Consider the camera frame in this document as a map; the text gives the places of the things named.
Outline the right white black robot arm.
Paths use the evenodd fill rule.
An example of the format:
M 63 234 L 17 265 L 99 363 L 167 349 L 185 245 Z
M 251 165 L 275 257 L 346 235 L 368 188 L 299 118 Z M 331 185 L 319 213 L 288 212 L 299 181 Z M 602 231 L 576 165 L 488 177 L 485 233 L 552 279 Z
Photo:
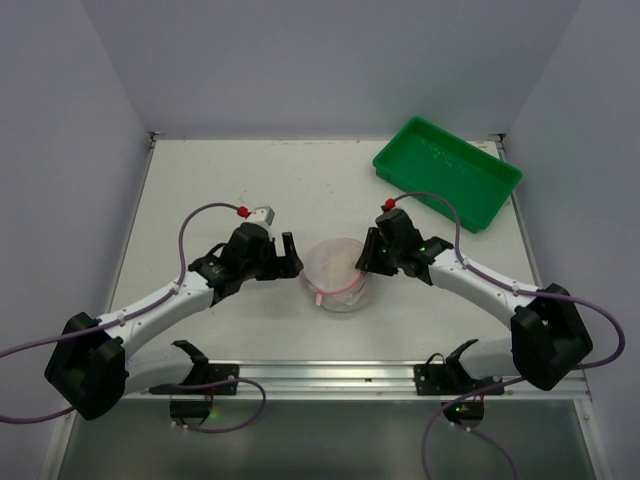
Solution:
M 442 380 L 464 393 L 504 376 L 520 376 L 549 391 L 592 351 L 593 343 L 569 293 L 557 284 L 535 288 L 473 265 L 455 245 L 440 237 L 422 237 L 399 208 L 380 215 L 370 227 L 357 269 L 410 278 L 449 291 L 496 318 L 508 339 L 469 339 L 442 364 L 427 368 L 427 379 Z

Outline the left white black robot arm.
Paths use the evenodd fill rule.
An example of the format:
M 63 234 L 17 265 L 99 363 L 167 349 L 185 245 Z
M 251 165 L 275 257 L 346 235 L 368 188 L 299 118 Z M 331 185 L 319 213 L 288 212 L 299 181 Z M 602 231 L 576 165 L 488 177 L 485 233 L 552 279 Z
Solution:
M 129 393 L 156 387 L 204 393 L 227 377 L 212 374 L 208 359 L 178 340 L 157 353 L 144 345 L 177 323 L 239 292 L 249 280 L 293 279 L 302 269 L 292 233 L 284 253 L 263 225 L 244 222 L 219 251 L 195 259 L 165 289 L 121 310 L 67 321 L 45 368 L 48 382 L 86 420 L 111 410 Z

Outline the white mesh laundry bag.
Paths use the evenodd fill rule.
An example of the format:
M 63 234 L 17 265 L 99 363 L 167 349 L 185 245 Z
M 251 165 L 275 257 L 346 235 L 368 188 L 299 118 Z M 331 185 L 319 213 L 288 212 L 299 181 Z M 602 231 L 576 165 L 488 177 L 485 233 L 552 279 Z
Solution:
M 317 307 L 347 314 L 370 303 L 371 277 L 356 267 L 363 249 L 361 241 L 342 237 L 324 240 L 309 250 L 302 278 Z

